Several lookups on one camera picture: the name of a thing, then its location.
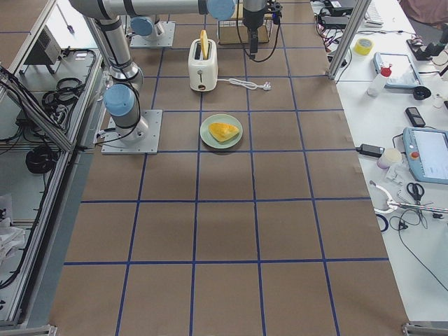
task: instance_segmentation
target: pliers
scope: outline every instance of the pliers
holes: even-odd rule
[[[378,214],[390,214],[391,212],[397,210],[398,208],[430,211],[430,212],[434,212],[434,213],[438,213],[438,214],[448,214],[448,209],[434,208],[431,206],[424,206],[424,205],[417,205],[417,204],[410,204],[410,203],[399,203],[393,199],[390,192],[387,189],[385,189],[384,187],[377,185],[372,180],[370,180],[370,184],[373,185],[374,187],[376,187],[377,189],[380,189],[387,196],[386,203],[387,203],[387,206],[389,207],[389,209],[381,210],[381,209],[374,208],[375,212],[377,212]]]

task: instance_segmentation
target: electrical box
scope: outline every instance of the electrical box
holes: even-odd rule
[[[37,38],[25,65],[54,65],[61,55],[61,47],[56,42],[49,28],[45,26]]]

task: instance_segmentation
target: white cup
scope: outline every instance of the white cup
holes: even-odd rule
[[[377,161],[377,166],[381,169],[388,169],[394,163],[402,162],[403,157],[396,148],[386,148]]]

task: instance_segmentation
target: tablet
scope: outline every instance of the tablet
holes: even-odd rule
[[[387,80],[386,88],[413,89],[416,86],[423,85],[419,72],[409,55],[376,52],[373,57],[373,63],[377,73],[381,71],[382,63],[392,64],[392,74]]]
[[[407,127],[403,131],[409,168],[417,181],[448,184],[448,132]]]

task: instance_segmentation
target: yellow food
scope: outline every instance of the yellow food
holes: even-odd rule
[[[207,60],[209,58],[209,39],[205,30],[201,31],[199,39],[201,40],[202,55],[204,56],[204,60]]]
[[[209,125],[209,132],[219,142],[227,141],[239,133],[238,127],[224,122],[214,122]]]

